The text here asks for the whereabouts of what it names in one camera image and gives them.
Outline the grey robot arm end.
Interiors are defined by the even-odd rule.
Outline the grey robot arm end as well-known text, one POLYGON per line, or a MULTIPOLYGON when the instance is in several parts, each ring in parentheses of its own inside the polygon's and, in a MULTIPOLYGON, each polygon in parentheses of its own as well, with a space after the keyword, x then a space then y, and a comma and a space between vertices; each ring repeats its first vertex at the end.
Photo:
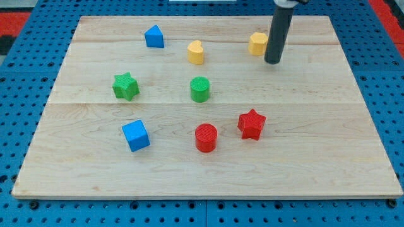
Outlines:
POLYGON ((294 8, 298 4, 307 4, 310 0, 273 0, 281 8, 294 8))

